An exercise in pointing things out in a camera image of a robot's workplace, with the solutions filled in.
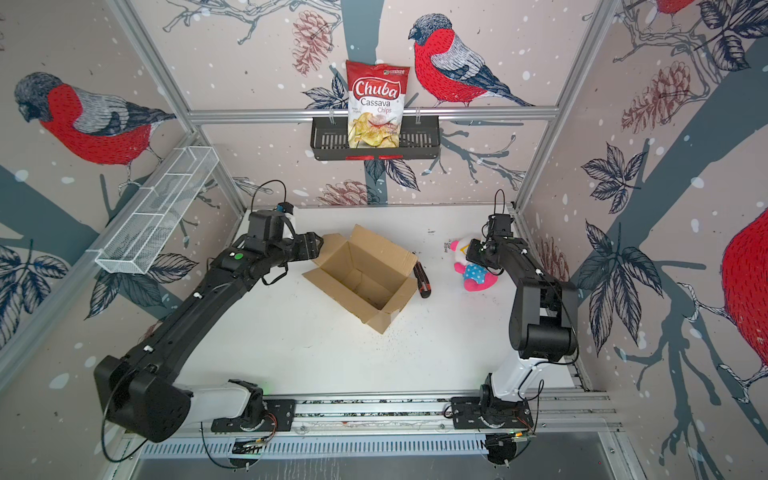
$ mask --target bird head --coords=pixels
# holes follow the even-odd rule
[[[430,35],[443,28],[451,29],[452,27],[451,21],[442,13],[430,13],[422,15],[419,20],[416,20],[408,38],[415,40],[417,44],[423,47]]]
[[[48,108],[48,93],[62,84],[64,83],[58,77],[42,71],[22,78],[13,92],[22,117],[27,122],[36,118],[40,121],[52,121],[53,117]]]

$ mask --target cardboard box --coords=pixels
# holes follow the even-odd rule
[[[323,236],[319,267],[304,276],[376,332],[384,333],[416,293],[416,255],[355,225],[347,240]]]

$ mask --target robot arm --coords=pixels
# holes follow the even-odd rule
[[[258,386],[230,380],[223,386],[174,385],[181,367],[211,327],[274,266],[317,258],[323,245],[314,232],[298,235],[285,217],[293,206],[259,210],[249,217],[248,233],[211,263],[202,282],[148,339],[123,357],[107,356],[94,377],[106,418],[151,440],[162,442],[182,425],[220,417],[242,417],[257,425],[266,415]],[[293,238],[283,238],[287,225]],[[272,283],[285,275],[278,276]]]
[[[512,236],[511,217],[494,214],[488,217],[486,241],[473,240],[467,250],[467,260],[502,269],[517,286],[509,319],[509,342],[516,352],[486,379],[481,406],[494,399],[522,400],[545,367],[577,349],[576,286],[543,271],[528,248]]]

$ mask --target stuffed animal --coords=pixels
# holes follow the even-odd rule
[[[453,267],[464,276],[464,288],[468,292],[479,292],[491,288],[498,277],[488,272],[483,266],[467,260],[467,248],[474,237],[465,237],[451,242],[455,262]]]

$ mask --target bird wallpaper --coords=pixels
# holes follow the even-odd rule
[[[555,104],[594,3],[147,0],[135,8],[194,109],[343,109],[347,59],[409,66],[408,107],[460,108]],[[324,206],[343,197],[326,193],[348,191],[349,182],[365,186],[352,197],[366,204],[472,203],[500,187],[513,199],[545,127],[445,121],[433,162],[353,165],[313,164],[307,124],[203,129],[234,176],[287,175],[289,201]]]
[[[100,0],[0,8],[0,359],[78,259],[184,136]],[[240,179],[248,188],[246,179]],[[215,180],[147,275],[109,274],[72,292],[38,353],[0,395],[0,477],[97,478],[104,459],[97,359],[127,351],[180,305],[237,218]],[[108,448],[119,428],[106,428]]]
[[[623,0],[612,22],[524,216],[648,478],[762,478],[768,5]]]

